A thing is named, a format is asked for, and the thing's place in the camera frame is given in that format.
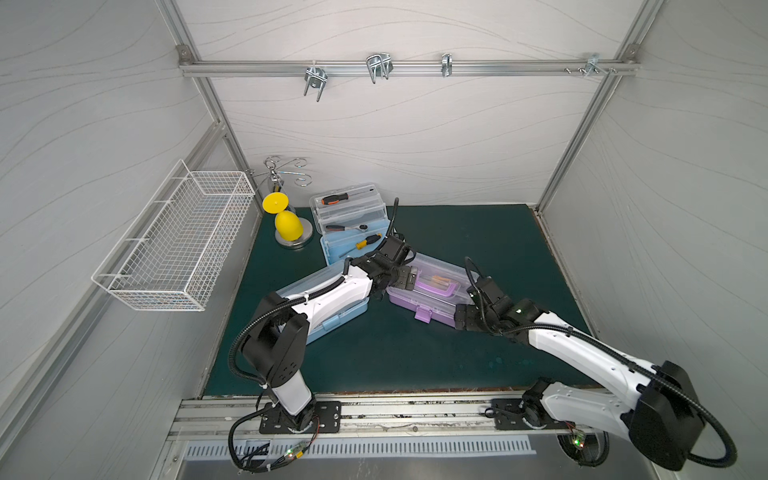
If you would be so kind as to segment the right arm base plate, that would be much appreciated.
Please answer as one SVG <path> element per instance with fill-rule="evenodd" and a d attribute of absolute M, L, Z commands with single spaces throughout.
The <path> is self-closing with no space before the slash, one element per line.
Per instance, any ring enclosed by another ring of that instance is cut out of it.
<path fill-rule="evenodd" d="M 575 427 L 572 422 L 555 421 L 549 417 L 532 419 L 532 410 L 525 406 L 522 399 L 515 398 L 492 399 L 490 406 L 485 409 L 483 415 L 494 421 L 496 430 L 502 431 L 544 429 L 570 431 Z"/>

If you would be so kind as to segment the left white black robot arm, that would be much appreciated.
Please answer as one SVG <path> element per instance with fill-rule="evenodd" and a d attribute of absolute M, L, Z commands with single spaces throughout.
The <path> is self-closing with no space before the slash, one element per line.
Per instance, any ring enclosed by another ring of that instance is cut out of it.
<path fill-rule="evenodd" d="M 269 293 L 229 349 L 230 372 L 257 382 L 295 428 L 303 429 L 315 409 L 300 371 L 310 332 L 405 278 L 414 257 L 403 235 L 387 234 L 373 251 L 345 259 L 341 272 L 319 285 L 287 297 Z"/>

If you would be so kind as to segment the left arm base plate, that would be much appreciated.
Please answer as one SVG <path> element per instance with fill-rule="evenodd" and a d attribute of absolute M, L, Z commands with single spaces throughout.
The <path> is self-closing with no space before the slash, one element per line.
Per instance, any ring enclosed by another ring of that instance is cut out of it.
<path fill-rule="evenodd" d="M 259 433 L 262 435 L 338 433 L 341 409 L 339 401 L 312 400 L 297 415 L 290 415 L 283 406 L 275 406 L 262 416 Z"/>

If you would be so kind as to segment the blue clear toolbox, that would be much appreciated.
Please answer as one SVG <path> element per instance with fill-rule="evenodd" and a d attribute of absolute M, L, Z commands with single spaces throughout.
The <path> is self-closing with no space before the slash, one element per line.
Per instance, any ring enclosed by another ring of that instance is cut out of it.
<path fill-rule="evenodd" d="M 321 204 L 321 198 L 324 196 L 368 188 L 374 188 L 374 191 L 368 195 L 354 197 L 336 205 L 324 206 Z M 309 205 L 315 226 L 320 235 L 320 246 L 327 265 L 343 260 L 344 258 L 340 258 L 340 255 L 351 249 L 355 243 L 363 240 L 366 236 L 376 233 L 384 236 L 390 224 L 386 203 L 373 183 L 342 187 L 320 193 L 310 198 Z M 328 233 L 326 226 L 329 224 L 366 224 L 369 229 L 367 231 Z M 374 245 L 370 245 L 362 250 L 352 252 L 349 256 L 358 256 L 373 249 Z"/>
<path fill-rule="evenodd" d="M 310 328 L 307 345 L 367 310 L 372 280 L 360 267 L 350 266 L 346 274 L 344 267 L 344 262 L 337 262 L 276 291 L 280 297 L 289 300 L 300 298 L 303 301 L 310 293 L 331 286 L 339 278 L 343 280 L 343 283 L 330 293 L 307 303 L 303 301 L 294 307 L 297 312 L 308 317 Z"/>

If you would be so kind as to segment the purple clear toolbox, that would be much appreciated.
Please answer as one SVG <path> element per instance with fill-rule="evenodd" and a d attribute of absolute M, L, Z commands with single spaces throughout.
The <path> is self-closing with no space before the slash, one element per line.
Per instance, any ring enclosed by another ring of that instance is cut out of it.
<path fill-rule="evenodd" d="M 456 306 L 470 303 L 470 282 L 465 269 L 421 253 L 410 265 L 415 268 L 413 289 L 387 288 L 390 302 L 413 311 L 414 318 L 423 323 L 436 321 L 454 328 Z M 453 284 L 447 290 L 430 287 L 425 280 L 433 275 L 450 278 Z"/>

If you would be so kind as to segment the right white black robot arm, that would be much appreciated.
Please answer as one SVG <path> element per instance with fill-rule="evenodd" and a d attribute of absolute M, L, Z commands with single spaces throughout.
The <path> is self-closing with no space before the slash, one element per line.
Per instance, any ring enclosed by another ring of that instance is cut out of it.
<path fill-rule="evenodd" d="M 728 468 L 737 446 L 699 401 L 687 372 L 623 353 L 529 299 L 513 301 L 491 277 L 472 278 L 457 329 L 489 333 L 546 352 L 596 381 L 602 392 L 541 378 L 511 410 L 531 429 L 553 423 L 585 426 L 629 441 L 652 463 L 671 471 L 687 462 Z"/>

